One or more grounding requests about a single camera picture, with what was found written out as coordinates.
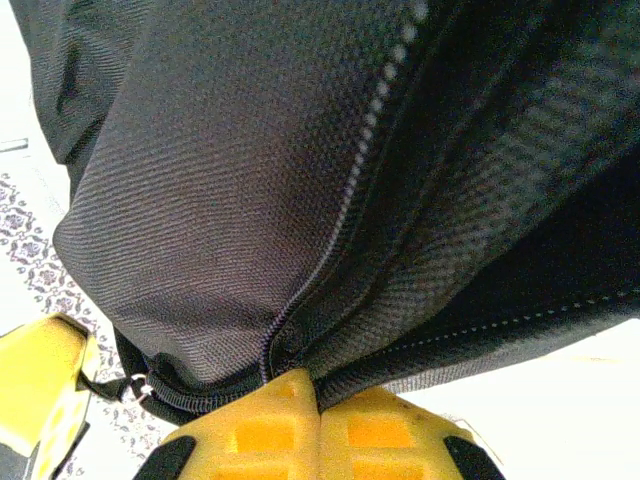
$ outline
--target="black bag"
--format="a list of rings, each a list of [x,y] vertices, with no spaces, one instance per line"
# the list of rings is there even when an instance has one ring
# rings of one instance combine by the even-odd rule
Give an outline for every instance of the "black bag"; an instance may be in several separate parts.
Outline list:
[[[14,8],[57,251],[156,415],[300,366],[321,410],[429,387],[640,310],[637,1]]]

